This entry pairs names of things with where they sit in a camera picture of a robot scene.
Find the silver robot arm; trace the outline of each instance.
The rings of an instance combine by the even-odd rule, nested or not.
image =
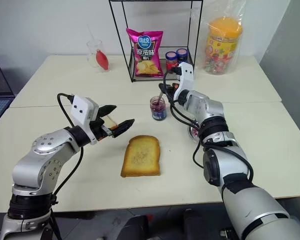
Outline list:
[[[51,206],[56,204],[53,191],[62,166],[80,148],[94,145],[101,139],[117,137],[128,130],[134,119],[114,128],[106,128],[102,117],[116,106],[99,107],[86,97],[69,96],[74,127],[66,127],[37,138],[30,152],[14,167],[10,208],[4,216],[0,240],[52,239]]]
[[[228,129],[221,102],[185,88],[177,100],[199,123],[204,177],[218,187],[239,238],[300,240],[300,226],[268,192],[252,183],[253,170]]]

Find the clear plastic bag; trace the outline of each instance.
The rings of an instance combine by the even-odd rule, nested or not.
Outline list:
[[[214,75],[225,74],[234,68],[240,50],[245,6],[246,0],[210,0],[205,4],[197,67]]]

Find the blue jar lid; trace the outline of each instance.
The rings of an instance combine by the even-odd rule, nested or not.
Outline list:
[[[185,49],[185,48],[179,48],[179,49],[176,51],[176,54],[177,54],[179,57],[186,57],[186,56],[188,56],[188,50]]]
[[[165,58],[168,60],[175,60],[175,59],[177,59],[177,54],[174,51],[168,51],[165,54]]]

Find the potato chip bag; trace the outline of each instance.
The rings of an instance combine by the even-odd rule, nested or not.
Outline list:
[[[135,58],[135,74],[151,75],[152,77],[163,77],[160,66],[158,49],[160,47],[163,31],[137,32],[127,28],[131,41],[133,42],[133,54]]]

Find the bread slice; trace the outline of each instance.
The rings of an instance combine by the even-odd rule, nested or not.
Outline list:
[[[121,177],[160,175],[160,145],[154,136],[131,138],[126,147]]]

